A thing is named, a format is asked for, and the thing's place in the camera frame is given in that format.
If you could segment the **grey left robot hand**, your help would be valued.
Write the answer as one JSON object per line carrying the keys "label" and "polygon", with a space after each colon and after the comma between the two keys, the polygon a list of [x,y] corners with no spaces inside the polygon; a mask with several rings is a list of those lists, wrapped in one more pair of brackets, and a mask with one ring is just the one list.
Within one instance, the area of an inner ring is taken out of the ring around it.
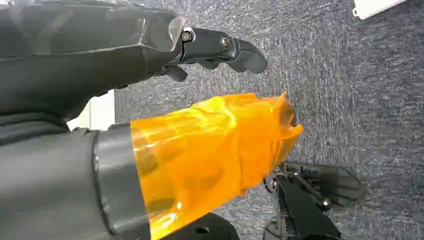
{"label": "grey left robot hand", "polygon": [[93,97],[182,64],[262,73],[224,32],[143,0],[0,3],[0,237],[159,240],[258,185],[301,125],[285,94],[216,96],[107,130],[77,128]]}

